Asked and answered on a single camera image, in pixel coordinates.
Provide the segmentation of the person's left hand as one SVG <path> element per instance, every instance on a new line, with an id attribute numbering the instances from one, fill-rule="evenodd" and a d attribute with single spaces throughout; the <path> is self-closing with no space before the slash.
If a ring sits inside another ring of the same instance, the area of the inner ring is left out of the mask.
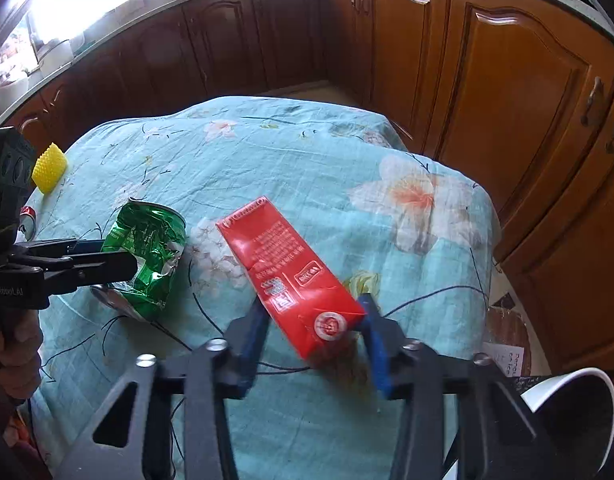
<path id="1" fill-rule="evenodd" d="M 35 310 L 24 311 L 13 333 L 0 331 L 0 393 L 16 401 L 30 399 L 40 385 L 39 349 L 43 334 Z"/>

